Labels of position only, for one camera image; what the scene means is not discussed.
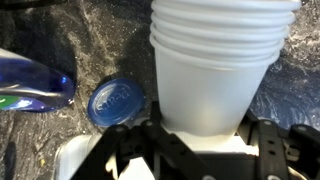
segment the white plastic cup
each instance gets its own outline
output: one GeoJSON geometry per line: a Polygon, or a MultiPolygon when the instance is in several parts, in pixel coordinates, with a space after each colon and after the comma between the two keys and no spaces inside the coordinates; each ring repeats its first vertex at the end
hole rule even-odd
{"type": "Polygon", "coordinates": [[[220,16],[214,13],[200,13],[193,11],[184,11],[166,6],[152,3],[152,8],[158,17],[171,21],[173,23],[183,24],[186,26],[218,26],[218,27],[279,27],[291,24],[295,20],[292,12],[288,12],[286,16],[278,18],[248,18],[239,16],[220,16]]]}
{"type": "Polygon", "coordinates": [[[233,12],[288,12],[301,7],[301,0],[156,0],[169,7],[190,10],[192,6],[233,12]]]}
{"type": "Polygon", "coordinates": [[[286,27],[282,31],[265,34],[243,34],[229,33],[225,31],[210,31],[198,29],[197,27],[187,27],[174,23],[170,23],[164,19],[157,17],[154,13],[151,15],[152,21],[156,24],[159,32],[170,37],[180,40],[193,41],[194,39],[222,41],[222,42],[265,42],[279,41],[289,34],[289,28],[286,27]]]}
{"type": "Polygon", "coordinates": [[[236,132],[268,68],[279,53],[259,62],[208,61],[170,50],[153,36],[163,125],[197,136],[236,132]]]}
{"type": "Polygon", "coordinates": [[[160,33],[154,24],[151,24],[151,33],[156,40],[169,49],[181,52],[183,54],[201,57],[204,59],[211,59],[212,57],[221,57],[224,61],[248,62],[259,61],[261,57],[269,57],[270,55],[279,52],[284,46],[284,40],[280,40],[274,46],[257,48],[257,49],[239,49],[239,48],[225,48],[220,46],[205,46],[196,43],[187,43],[175,38],[166,36],[160,33]]]}
{"type": "Polygon", "coordinates": [[[101,138],[96,135],[79,135],[63,144],[55,155],[55,180],[69,180],[101,138]]]}

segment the blue lid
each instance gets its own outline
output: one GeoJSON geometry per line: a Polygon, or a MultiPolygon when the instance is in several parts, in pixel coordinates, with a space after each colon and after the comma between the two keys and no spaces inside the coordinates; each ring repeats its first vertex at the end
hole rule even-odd
{"type": "Polygon", "coordinates": [[[141,87],[132,80],[120,78],[107,82],[93,93],[88,114],[93,123],[111,126],[133,119],[144,105],[141,87]]]}

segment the plastic bottle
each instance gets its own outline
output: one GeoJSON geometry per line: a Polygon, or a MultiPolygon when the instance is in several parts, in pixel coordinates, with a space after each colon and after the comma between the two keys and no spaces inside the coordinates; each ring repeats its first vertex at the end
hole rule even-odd
{"type": "Polygon", "coordinates": [[[0,110],[52,111],[72,103],[74,93],[66,75],[0,49],[0,110]]]}

